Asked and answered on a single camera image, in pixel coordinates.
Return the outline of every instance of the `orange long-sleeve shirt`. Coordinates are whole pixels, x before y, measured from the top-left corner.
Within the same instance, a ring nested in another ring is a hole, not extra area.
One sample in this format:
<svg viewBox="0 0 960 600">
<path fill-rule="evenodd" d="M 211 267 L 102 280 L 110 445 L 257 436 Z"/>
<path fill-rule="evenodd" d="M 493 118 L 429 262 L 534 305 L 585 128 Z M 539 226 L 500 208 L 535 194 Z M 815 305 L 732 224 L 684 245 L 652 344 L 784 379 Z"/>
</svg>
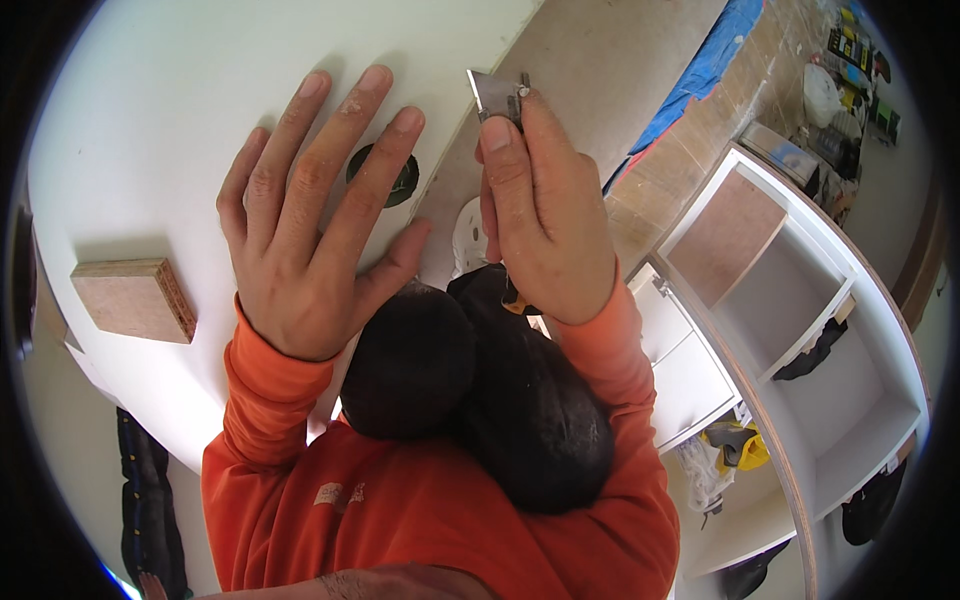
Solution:
<svg viewBox="0 0 960 600">
<path fill-rule="evenodd" d="M 306 418 L 331 363 L 282 356 L 238 315 L 224 432 L 206 448 L 202 482 L 224 591 L 415 561 L 473 573 L 505 599 L 666 595 L 679 524 L 653 446 L 653 371 L 622 283 L 592 321 L 559 325 L 616 439 L 599 499 L 562 516 L 518 512 L 447 440 L 377 441 L 334 421 L 308 447 Z"/>
</svg>

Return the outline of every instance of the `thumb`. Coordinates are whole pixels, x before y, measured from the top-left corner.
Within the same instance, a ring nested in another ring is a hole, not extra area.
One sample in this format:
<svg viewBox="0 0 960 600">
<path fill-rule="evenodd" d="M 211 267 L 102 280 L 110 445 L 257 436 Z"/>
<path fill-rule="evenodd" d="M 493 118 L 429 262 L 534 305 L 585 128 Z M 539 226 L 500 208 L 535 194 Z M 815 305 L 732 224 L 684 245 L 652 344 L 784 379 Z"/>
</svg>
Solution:
<svg viewBox="0 0 960 600">
<path fill-rule="evenodd" d="M 490 117 L 480 126 L 480 150 L 499 237 L 509 240 L 537 234 L 533 173 L 520 131 L 505 117 Z"/>
<path fill-rule="evenodd" d="M 432 228 L 423 217 L 414 219 L 390 245 L 387 254 L 353 284 L 351 335 L 370 320 L 380 306 L 417 274 L 420 253 Z"/>
</svg>

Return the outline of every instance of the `white shoe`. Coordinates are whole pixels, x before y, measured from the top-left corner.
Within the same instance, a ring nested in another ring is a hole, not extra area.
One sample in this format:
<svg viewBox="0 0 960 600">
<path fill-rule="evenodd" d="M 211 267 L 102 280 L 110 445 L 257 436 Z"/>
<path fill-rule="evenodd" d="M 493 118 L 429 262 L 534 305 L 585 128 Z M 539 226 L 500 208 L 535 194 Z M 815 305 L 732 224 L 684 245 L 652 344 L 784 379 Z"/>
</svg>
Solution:
<svg viewBox="0 0 960 600">
<path fill-rule="evenodd" d="M 489 265 L 487 234 L 483 232 L 480 215 L 480 197 L 468 202 L 457 217 L 453 228 L 453 278 Z"/>
</svg>

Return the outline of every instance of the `circular hole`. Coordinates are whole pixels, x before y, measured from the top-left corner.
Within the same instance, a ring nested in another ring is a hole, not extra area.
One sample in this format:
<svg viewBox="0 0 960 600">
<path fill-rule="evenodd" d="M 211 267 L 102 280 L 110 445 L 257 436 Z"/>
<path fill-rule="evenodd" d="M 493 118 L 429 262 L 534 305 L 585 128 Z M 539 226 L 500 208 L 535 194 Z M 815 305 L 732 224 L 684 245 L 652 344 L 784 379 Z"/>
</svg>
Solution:
<svg viewBox="0 0 960 600">
<path fill-rule="evenodd" d="M 356 174 L 360 172 L 364 160 L 367 159 L 372 149 L 373 144 L 368 144 L 358 150 L 350 159 L 350 162 L 347 164 L 347 183 L 350 183 L 353 178 L 356 177 Z M 390 190 L 390 196 L 387 197 L 387 203 L 384 204 L 383 207 L 390 208 L 391 206 L 396 206 L 409 200 L 410 197 L 414 195 L 414 190 L 417 189 L 417 183 L 419 181 L 420 168 L 417 165 L 417 158 L 410 155 L 410 157 L 407 158 L 406 164 L 400 169 L 400 174 L 396 176 L 394 186 Z"/>
</svg>

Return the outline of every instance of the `printed logo on shirt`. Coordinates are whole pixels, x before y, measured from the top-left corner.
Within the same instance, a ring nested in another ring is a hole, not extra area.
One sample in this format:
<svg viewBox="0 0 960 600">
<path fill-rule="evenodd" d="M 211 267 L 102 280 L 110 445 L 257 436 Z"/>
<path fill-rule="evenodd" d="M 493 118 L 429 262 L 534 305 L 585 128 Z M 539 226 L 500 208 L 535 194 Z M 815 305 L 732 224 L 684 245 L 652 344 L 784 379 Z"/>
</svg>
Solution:
<svg viewBox="0 0 960 600">
<path fill-rule="evenodd" d="M 324 483 L 320 486 L 320 489 L 317 490 L 317 497 L 313 500 L 313 505 L 317 506 L 318 504 L 332 504 L 335 511 L 342 513 L 347 509 L 347 504 L 350 502 L 363 502 L 363 488 L 364 483 L 358 483 L 355 488 L 353 488 L 353 493 L 350 495 L 350 499 L 347 502 L 343 502 L 341 497 L 343 497 L 343 484 L 339 483 Z"/>
</svg>

